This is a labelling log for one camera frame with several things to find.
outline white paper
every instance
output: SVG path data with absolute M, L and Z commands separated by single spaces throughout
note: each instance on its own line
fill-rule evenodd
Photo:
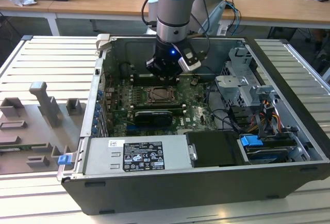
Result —
M 35 0 L 10 0 L 15 5 L 22 7 L 23 5 L 34 5 L 37 2 Z
M 125 140 L 109 140 L 108 147 L 123 147 Z

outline crumpled tissue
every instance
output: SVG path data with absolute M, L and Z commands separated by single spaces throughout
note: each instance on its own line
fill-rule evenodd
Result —
M 35 0 L 10 0 L 15 5 L 22 7 L 23 5 L 34 5 L 37 2 Z

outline table leg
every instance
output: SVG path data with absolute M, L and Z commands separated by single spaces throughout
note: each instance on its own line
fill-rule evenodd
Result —
M 46 17 L 48 20 L 49 27 L 51 28 L 51 32 L 53 36 L 59 36 L 60 31 L 58 30 L 57 23 L 56 23 L 56 15 L 54 13 L 49 13 Z

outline blue drive latch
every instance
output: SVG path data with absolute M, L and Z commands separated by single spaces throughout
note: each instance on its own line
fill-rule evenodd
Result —
M 72 155 L 61 155 L 58 157 L 58 165 L 71 165 L 72 164 Z
M 257 135 L 244 135 L 241 137 L 240 140 L 244 147 L 246 147 L 246 146 L 263 146 L 263 142 L 258 139 Z

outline warning label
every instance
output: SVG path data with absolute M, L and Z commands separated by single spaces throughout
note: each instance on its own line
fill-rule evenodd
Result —
M 165 169 L 161 141 L 125 143 L 123 159 L 123 170 L 126 172 Z

